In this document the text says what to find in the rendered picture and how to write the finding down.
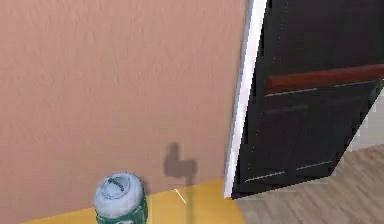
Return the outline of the black room door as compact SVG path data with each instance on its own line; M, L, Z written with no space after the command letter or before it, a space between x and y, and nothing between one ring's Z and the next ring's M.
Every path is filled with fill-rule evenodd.
M384 0L267 0L233 199L332 174L384 89Z

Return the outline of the green bin with grey lid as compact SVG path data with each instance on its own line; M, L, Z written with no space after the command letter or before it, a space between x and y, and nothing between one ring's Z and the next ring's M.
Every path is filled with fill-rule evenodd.
M147 224L148 206L141 180L120 172L105 177L94 193L97 224Z

